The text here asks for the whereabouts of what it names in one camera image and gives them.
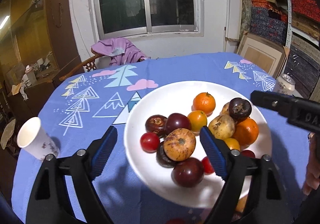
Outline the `person's right hand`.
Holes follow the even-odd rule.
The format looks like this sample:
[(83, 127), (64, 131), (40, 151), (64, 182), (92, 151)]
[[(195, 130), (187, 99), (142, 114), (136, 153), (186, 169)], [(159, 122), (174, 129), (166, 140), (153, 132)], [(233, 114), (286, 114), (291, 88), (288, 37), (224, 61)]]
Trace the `person's right hand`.
[(306, 167), (305, 181), (303, 185), (303, 193), (309, 195), (313, 190), (317, 190), (319, 187), (319, 160), (317, 158), (317, 140), (316, 134), (310, 132), (309, 139), (309, 160)]

